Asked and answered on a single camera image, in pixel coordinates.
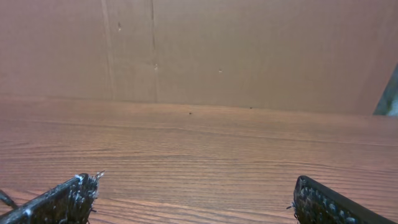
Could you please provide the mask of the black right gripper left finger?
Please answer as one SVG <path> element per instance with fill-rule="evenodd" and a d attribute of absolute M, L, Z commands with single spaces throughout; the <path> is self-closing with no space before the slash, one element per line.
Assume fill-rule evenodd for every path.
<path fill-rule="evenodd" d="M 1 223 L 89 223 L 90 214 L 96 212 L 94 202 L 103 175 L 104 171 L 77 174 L 22 205 L 1 191 L 1 202 L 11 207 L 1 215 Z"/>

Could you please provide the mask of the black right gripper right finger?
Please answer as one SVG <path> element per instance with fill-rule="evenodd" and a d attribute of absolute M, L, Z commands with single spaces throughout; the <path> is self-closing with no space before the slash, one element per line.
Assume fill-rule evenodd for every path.
<path fill-rule="evenodd" d="M 297 178 L 288 208 L 299 224 L 396 224 L 306 175 Z"/>

